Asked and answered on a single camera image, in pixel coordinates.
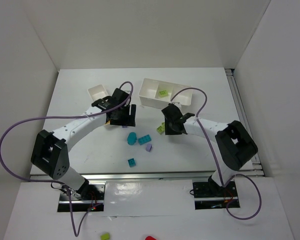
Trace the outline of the green 2x2 lego brick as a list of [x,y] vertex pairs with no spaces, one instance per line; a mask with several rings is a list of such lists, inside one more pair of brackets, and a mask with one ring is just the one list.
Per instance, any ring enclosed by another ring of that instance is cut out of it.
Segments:
[[165,128],[164,128],[163,126],[159,126],[159,127],[156,128],[156,131],[157,131],[160,135],[162,135],[162,134],[165,132]]

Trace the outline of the turquoise round lego piece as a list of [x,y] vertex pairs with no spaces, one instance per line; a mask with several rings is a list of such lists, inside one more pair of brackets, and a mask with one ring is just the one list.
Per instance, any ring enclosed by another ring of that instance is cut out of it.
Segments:
[[130,132],[127,137],[127,143],[130,146],[133,146],[137,142],[137,134],[135,132]]

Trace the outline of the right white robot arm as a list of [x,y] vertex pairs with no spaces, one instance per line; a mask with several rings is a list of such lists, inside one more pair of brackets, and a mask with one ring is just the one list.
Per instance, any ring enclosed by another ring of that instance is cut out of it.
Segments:
[[258,147],[240,121],[215,122],[193,113],[182,114],[179,107],[170,103],[161,110],[166,135],[194,135],[207,140],[216,164],[211,180],[226,187],[239,170],[257,153]]

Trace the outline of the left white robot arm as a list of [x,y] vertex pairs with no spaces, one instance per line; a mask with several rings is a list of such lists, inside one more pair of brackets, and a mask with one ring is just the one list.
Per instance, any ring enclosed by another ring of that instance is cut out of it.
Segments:
[[136,125],[136,105],[128,104],[131,95],[116,88],[111,96],[94,101],[78,118],[48,132],[40,131],[35,140],[31,163],[54,181],[67,185],[83,199],[93,191],[89,181],[70,166],[69,152],[85,136],[106,123]]

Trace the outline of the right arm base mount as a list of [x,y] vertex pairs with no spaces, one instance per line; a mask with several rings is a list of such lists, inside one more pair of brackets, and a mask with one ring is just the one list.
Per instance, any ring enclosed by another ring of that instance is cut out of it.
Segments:
[[192,183],[189,194],[194,197],[196,210],[240,208],[237,186],[231,181],[226,187],[217,185],[211,177],[207,181]]

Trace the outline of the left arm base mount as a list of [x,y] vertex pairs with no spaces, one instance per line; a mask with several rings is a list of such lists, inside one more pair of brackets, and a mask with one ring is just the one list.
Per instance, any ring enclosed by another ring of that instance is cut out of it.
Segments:
[[[70,201],[66,192],[66,188],[60,184],[51,183],[50,187],[54,190],[58,190],[58,213],[70,212]],[[104,199],[105,199],[106,184],[97,182],[89,185],[89,189],[85,196],[81,197],[70,189],[72,211],[73,212],[86,212],[91,208],[91,212],[103,212],[104,211]]]

